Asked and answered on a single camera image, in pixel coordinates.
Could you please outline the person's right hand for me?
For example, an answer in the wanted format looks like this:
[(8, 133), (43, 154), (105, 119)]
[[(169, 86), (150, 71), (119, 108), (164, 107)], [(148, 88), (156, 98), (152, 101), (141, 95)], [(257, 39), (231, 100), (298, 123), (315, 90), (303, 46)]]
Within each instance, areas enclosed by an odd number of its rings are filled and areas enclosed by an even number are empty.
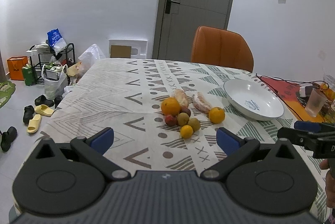
[(334, 205), (335, 205), (335, 193), (334, 193), (334, 166), (329, 164), (329, 160), (325, 159), (320, 164), (321, 170), (328, 170), (325, 177), (325, 193), (326, 193), (326, 205), (332, 209), (332, 213), (328, 218), (328, 223), (334, 223)]

